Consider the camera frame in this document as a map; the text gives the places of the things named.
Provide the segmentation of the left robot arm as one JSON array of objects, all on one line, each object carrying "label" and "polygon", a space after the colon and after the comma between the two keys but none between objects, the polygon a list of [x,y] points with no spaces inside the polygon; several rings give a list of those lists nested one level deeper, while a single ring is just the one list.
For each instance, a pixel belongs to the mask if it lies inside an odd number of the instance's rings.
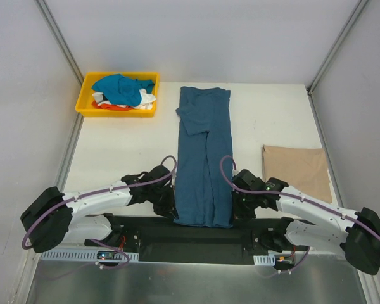
[{"label": "left robot arm", "polygon": [[49,187],[20,217],[25,229],[22,248],[36,253],[60,244],[123,248],[128,237],[110,210],[150,202],[155,214],[174,218],[173,177],[172,171],[158,165],[91,191],[63,193],[56,186]]}]

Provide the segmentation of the dark blue t shirt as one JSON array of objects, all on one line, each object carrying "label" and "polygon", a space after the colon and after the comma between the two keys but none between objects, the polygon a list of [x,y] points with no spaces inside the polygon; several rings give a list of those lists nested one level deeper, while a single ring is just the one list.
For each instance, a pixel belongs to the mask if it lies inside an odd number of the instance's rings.
[{"label": "dark blue t shirt", "polygon": [[175,178],[176,223],[230,228],[231,187],[225,181],[232,165],[220,163],[232,155],[231,92],[221,88],[181,87],[178,165]]}]

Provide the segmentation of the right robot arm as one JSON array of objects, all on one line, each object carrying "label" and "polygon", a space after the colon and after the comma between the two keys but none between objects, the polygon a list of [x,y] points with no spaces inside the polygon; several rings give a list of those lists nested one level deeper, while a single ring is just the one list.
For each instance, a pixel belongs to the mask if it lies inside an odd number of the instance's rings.
[{"label": "right robot arm", "polygon": [[266,250],[280,253],[291,246],[306,246],[339,255],[366,274],[379,272],[380,218],[375,211],[330,206],[283,180],[271,177],[263,181],[246,169],[231,182],[236,218],[253,219],[257,208],[285,214],[258,236]]}]

